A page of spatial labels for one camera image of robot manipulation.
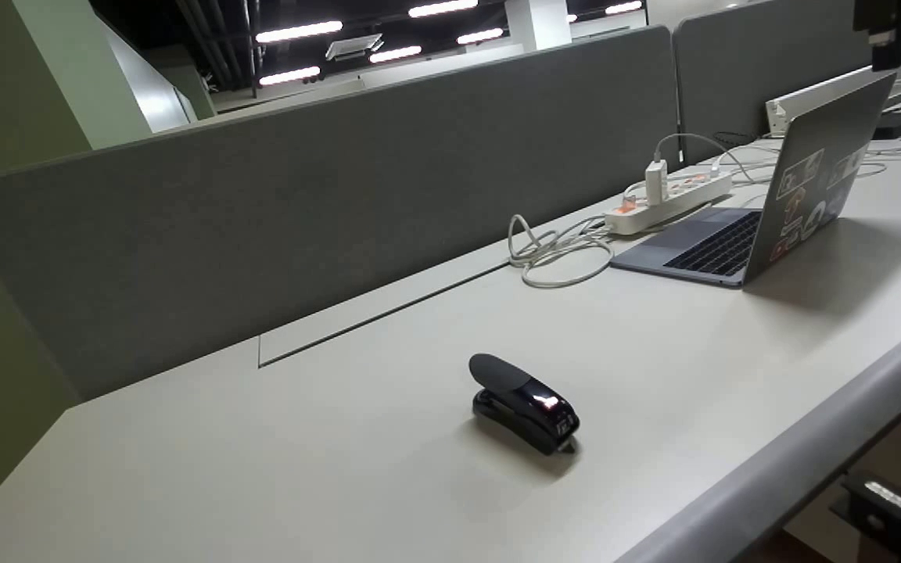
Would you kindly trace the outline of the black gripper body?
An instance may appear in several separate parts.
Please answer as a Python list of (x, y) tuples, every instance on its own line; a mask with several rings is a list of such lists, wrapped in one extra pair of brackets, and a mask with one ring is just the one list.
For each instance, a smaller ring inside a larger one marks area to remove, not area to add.
[(867, 34), (875, 71), (901, 66), (901, 0), (856, 0), (856, 27)]

